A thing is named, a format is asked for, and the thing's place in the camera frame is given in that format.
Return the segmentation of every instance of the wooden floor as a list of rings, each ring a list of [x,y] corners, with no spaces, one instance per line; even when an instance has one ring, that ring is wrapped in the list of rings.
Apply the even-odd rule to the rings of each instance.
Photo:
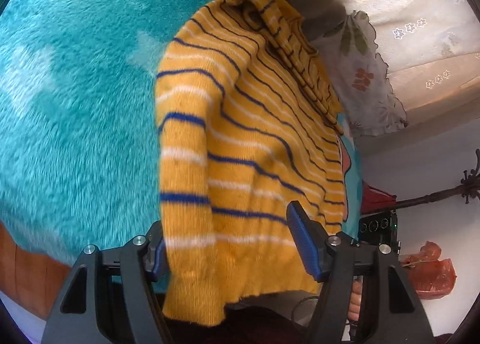
[[[24,309],[47,319],[69,271],[46,255],[22,250],[0,222],[0,291]]]

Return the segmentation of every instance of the silver screw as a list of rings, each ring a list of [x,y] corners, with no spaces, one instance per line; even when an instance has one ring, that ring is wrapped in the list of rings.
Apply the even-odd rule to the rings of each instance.
[[[91,255],[92,253],[95,252],[95,245],[87,245],[85,248],[83,248],[83,253],[86,255]]]
[[[137,246],[143,245],[145,243],[145,236],[138,235],[133,238],[133,243]]]
[[[378,250],[380,250],[380,252],[382,252],[384,255],[388,255],[392,251],[392,248],[383,243],[378,247]]]
[[[342,243],[342,240],[340,240],[340,237],[337,237],[336,235],[331,235],[328,237],[328,243],[332,246],[339,246]]]

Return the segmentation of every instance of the coat rack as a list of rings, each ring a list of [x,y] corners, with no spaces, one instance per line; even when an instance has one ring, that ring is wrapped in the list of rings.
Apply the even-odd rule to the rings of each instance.
[[[461,195],[465,198],[465,204],[469,204],[469,199],[478,198],[480,200],[480,149],[475,151],[477,155],[477,166],[475,169],[470,170],[470,174],[467,170],[463,171],[465,178],[460,180],[460,185],[455,188],[450,188],[448,190],[442,190],[438,192],[434,192],[430,195],[422,196],[421,198],[414,198],[414,199],[407,199],[407,200],[400,200],[396,202],[394,205],[383,207],[381,209],[375,209],[372,211],[368,211],[362,213],[363,215],[366,214],[374,214],[379,211],[387,211],[387,210],[397,210],[397,209],[404,209],[405,207],[412,207],[423,205],[426,203],[438,202],[439,200],[444,200],[447,198],[451,198],[455,195]]]

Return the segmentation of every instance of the red flower print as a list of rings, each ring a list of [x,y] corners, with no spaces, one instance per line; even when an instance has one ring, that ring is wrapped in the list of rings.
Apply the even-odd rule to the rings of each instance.
[[[362,68],[358,68],[355,77],[357,78],[354,80],[352,87],[358,89],[359,91],[365,92],[370,86],[370,80],[372,80],[375,75]]]

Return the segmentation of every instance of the person's hand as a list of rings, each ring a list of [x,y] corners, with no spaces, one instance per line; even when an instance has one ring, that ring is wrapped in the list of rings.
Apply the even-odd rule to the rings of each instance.
[[[360,314],[360,303],[362,301],[362,283],[353,281],[352,293],[350,294],[349,313],[347,317],[351,321],[358,321]]]

